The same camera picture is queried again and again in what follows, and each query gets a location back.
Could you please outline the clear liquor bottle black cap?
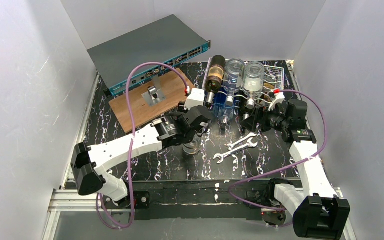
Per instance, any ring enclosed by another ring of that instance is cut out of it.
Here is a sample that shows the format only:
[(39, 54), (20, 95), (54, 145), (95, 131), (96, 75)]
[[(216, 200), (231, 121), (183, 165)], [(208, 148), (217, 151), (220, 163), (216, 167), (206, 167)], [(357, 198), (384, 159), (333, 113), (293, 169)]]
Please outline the clear liquor bottle black cap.
[(182, 145), (182, 150), (187, 155), (195, 155), (201, 150), (203, 133), (196, 133), (192, 141)]

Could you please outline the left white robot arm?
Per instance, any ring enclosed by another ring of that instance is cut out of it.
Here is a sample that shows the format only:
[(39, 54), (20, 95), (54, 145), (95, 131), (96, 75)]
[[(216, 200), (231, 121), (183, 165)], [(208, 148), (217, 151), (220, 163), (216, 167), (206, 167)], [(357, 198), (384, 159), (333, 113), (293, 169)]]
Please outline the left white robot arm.
[(126, 182), (109, 174), (109, 170), (143, 154), (189, 144), (197, 134), (203, 134), (212, 120), (204, 106), (194, 106), (187, 112), (173, 112), (153, 120), (135, 133), (113, 141), (87, 146), (78, 143), (73, 151), (72, 169), (80, 196), (102, 194), (118, 202), (132, 189)]

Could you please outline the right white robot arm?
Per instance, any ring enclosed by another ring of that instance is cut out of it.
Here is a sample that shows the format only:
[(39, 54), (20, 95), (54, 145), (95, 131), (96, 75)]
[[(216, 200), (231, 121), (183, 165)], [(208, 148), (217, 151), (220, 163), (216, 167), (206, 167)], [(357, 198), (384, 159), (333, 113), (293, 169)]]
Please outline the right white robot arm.
[(284, 142), (296, 166), (303, 188), (299, 193), (289, 180), (272, 178), (262, 194), (263, 203), (276, 201), (292, 216), (293, 230), (299, 238), (339, 240), (345, 229), (351, 207), (331, 186), (318, 154), (315, 134), (307, 127), (308, 104), (290, 99), (283, 109), (277, 103), (273, 110), (259, 107), (240, 122), (246, 130), (257, 126), (262, 132), (275, 130)]

